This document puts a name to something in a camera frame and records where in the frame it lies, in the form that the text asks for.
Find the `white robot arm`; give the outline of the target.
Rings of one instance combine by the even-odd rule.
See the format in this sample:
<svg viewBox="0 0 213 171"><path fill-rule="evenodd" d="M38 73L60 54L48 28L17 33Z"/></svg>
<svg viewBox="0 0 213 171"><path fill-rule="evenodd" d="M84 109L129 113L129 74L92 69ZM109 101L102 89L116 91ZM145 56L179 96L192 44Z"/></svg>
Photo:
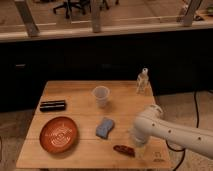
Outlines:
<svg viewBox="0 0 213 171"><path fill-rule="evenodd" d="M140 112L131 128L131 137L137 146L146 144L151 136L213 159L213 132L165 121L161 107L156 104Z"/></svg>

